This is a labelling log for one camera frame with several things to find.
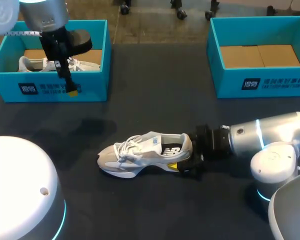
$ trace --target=white sneaker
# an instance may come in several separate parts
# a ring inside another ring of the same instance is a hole
[[[191,155],[192,142],[187,134],[151,131],[108,146],[99,153],[97,162],[103,171],[119,178],[130,179],[147,166],[177,172],[169,165],[187,160]]]
[[[69,70],[75,71],[100,71],[100,65],[87,61],[79,61],[77,59],[68,59]],[[54,61],[48,61],[48,59],[29,59],[26,56],[22,56],[19,59],[19,72],[51,72],[56,71]]]

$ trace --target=shoe sole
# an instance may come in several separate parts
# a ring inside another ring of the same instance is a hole
[[[151,164],[151,166],[157,166],[167,172],[173,172],[173,173],[178,173],[178,171],[176,170],[173,170],[171,168],[169,168],[166,164],[162,164],[162,163],[156,163],[156,164]],[[144,167],[140,167],[140,168],[137,168],[133,171],[126,171],[126,172],[116,172],[116,171],[109,171],[109,170],[106,170],[106,169],[103,169],[102,167],[100,167],[104,172],[110,174],[110,175],[113,175],[115,177],[118,177],[118,178],[123,178],[123,179],[133,179],[135,176],[138,175],[138,173],[140,173],[144,168],[146,168],[148,166],[144,166]]]

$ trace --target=dark tabletop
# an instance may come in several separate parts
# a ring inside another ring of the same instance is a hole
[[[0,135],[34,142],[56,166],[65,239],[273,240],[249,160],[207,163],[197,179],[152,167],[119,179],[101,172],[96,156],[149,131],[187,133],[300,111],[300,97],[217,99],[202,44],[114,45],[110,81],[104,103],[0,97]]]

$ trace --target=blue box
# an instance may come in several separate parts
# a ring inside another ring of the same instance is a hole
[[[300,62],[300,16],[211,19],[206,53],[218,98],[300,96],[300,67],[225,68],[220,47],[260,45],[292,45]]]
[[[65,80],[57,72],[17,72],[19,58],[27,49],[42,49],[39,37],[6,36],[0,46],[0,94],[6,103],[102,102],[107,100],[111,61],[111,40],[106,20],[71,20],[68,31],[89,32],[94,50],[102,50],[100,71],[74,71],[72,80],[78,96],[65,93]],[[23,21],[13,31],[28,31]]]

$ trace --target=shoe lace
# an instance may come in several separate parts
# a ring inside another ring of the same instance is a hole
[[[118,159],[118,162],[127,160],[127,156],[132,158],[141,158],[141,156],[135,155],[133,151],[129,152],[129,149],[131,148],[138,148],[138,150],[141,150],[141,146],[139,144],[141,142],[141,138],[136,140],[138,137],[140,137],[140,135],[131,136],[126,141],[120,143],[118,147],[117,143],[113,145],[114,154]]]

